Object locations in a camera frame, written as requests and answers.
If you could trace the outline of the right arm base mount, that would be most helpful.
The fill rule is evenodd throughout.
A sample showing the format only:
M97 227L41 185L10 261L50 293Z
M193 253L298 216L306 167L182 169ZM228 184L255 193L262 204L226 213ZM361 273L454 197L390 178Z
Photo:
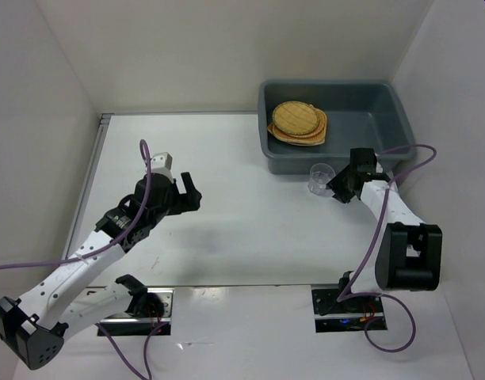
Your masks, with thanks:
M337 302L337 285L311 288L316 333L348 333L387 330L383 303L379 297L351 298Z

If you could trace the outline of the round orange woven dish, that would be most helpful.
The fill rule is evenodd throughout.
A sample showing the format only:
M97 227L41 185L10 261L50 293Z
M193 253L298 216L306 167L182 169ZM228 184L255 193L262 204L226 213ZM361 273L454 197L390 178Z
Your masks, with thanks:
M310 104L309 107L312 108L315 111L315 114L319 118L319 124L315 128L314 131L309 132L309 133L304 134L304 135L293 135L292 133L281 131L279 128L274 126L274 123L271 123L267 127L267 131L269 133L271 133L272 135L282 134L282 135L285 135L285 136L291 136L293 138L298 138L298 139L306 139L306 138L310 138L310 137L313 137L315 135L320 134L324 129L327 128L327 115L323 111L319 110L318 108L315 108L312 104Z

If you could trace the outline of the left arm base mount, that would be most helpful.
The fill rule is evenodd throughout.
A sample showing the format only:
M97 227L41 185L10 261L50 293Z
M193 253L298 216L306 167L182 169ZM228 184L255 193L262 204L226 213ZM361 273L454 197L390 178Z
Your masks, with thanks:
M147 336L159 324L155 336L169 336L173 311L174 289L150 287L150 300L136 311L122 311L100 320L100 325L110 336Z

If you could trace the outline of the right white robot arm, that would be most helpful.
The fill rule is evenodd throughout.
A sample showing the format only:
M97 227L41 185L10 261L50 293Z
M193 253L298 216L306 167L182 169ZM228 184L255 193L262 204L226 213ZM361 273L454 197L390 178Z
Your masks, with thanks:
M381 168L372 148L353 148L349 164L327 187L341 203L360 200L377 224L370 246L346 285L337 291L338 305L356 310L372 293L434 291L440 283L443 234L406 205L396 179Z

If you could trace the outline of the round yellow bamboo dish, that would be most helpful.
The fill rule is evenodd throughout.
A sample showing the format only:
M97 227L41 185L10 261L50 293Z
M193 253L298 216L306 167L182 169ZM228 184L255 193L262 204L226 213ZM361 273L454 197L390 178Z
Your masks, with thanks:
M279 104L272 114L275 126L290 135L306 135L319 125L319 117L309 104L288 101Z

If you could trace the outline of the rounded square woven dish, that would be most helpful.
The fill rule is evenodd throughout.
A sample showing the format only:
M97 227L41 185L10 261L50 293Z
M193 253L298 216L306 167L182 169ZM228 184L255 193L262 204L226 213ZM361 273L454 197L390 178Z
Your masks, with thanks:
M320 134L306 139L293 138L291 136L285 136L282 134L273 135L273 137L275 137L276 139L284 143L288 143L296 146L318 146L325 143L326 136L327 136L327 128L324 129Z

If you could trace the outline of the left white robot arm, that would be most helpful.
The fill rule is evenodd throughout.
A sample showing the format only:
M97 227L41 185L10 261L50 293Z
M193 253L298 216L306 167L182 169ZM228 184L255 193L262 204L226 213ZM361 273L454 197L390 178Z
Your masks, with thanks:
M145 176L134 193L96 223L70 263L18 298L0 298L0 339L27 368L47 365L72 336L114 314L163 316L160 298L132 275L122 275L93 294L82 292L164 217L199 209L201 193L190 174L182 173L181 178L185 193L166 175Z

